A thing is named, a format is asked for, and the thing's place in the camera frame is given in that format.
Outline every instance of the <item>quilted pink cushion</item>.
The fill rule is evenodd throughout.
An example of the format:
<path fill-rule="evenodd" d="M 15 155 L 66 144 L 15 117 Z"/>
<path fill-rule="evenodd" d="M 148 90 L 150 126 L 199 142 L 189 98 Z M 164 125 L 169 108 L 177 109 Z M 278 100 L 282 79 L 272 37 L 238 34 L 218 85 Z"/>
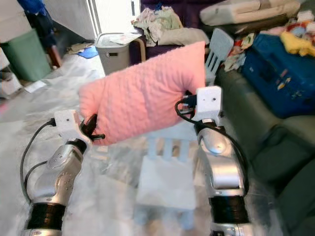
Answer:
<path fill-rule="evenodd" d="M 84 85 L 80 109 L 85 119 L 96 113 L 95 141 L 109 145 L 175 125 L 174 110 L 186 90 L 205 86 L 205 43 L 198 42 Z"/>

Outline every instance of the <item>white pillow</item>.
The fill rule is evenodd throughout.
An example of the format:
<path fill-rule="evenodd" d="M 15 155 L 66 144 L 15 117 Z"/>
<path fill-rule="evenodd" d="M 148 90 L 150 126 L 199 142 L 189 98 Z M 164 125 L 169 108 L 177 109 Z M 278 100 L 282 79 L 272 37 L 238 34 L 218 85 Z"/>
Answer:
<path fill-rule="evenodd" d="M 166 30 L 158 40 L 158 45 L 188 45 L 200 41 L 210 43 L 207 35 L 201 29 L 180 28 Z"/>

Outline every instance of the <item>gray trash bin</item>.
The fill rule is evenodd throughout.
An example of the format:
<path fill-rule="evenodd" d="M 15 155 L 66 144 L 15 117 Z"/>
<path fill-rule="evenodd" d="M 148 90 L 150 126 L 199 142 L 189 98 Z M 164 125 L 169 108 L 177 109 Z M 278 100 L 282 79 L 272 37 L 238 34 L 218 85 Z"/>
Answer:
<path fill-rule="evenodd" d="M 129 66 L 129 44 L 121 45 L 110 41 L 110 36 L 122 33 L 102 33 L 95 41 L 105 75 Z"/>

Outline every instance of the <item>floor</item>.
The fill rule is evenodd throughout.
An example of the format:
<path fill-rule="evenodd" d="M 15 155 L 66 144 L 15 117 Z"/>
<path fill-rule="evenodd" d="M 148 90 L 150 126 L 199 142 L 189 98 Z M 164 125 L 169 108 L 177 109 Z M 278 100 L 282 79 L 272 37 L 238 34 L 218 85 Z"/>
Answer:
<path fill-rule="evenodd" d="M 44 79 L 47 86 L 30 94 L 21 92 L 6 104 L 0 114 L 0 228 L 3 236 L 19 235 L 28 217 L 19 183 L 22 153 L 36 129 L 54 111 L 78 109 L 78 89 L 85 83 L 103 77 L 99 57 L 84 59 L 66 56 L 62 68 Z M 232 127 L 224 124 L 228 132 Z M 28 170 L 47 160 L 62 145 L 56 128 L 45 128 L 35 139 L 26 161 Z M 191 146 L 192 153 L 197 144 Z M 94 147 L 84 159 L 76 178 L 70 204 L 63 221 L 63 236 L 208 236 L 210 207 L 204 182 L 195 180 L 197 208 L 194 230 L 180 228 L 175 215 L 161 211 L 146 226 L 133 221 L 134 201 L 142 158 L 146 154 L 146 137 L 140 136 L 109 147 Z M 29 192 L 41 167 L 31 175 Z M 280 236 L 279 220 L 273 198 L 258 182 L 251 181 L 246 197 L 248 211 L 259 236 Z"/>

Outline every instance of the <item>green sofa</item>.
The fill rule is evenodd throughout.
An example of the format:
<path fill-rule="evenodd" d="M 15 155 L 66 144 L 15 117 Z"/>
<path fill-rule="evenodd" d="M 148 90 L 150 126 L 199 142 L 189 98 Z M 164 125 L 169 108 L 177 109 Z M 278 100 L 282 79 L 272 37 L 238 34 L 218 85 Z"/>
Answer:
<path fill-rule="evenodd" d="M 315 116 L 277 118 L 236 71 L 219 70 L 216 84 L 254 176 L 273 191 L 285 231 L 315 235 Z"/>

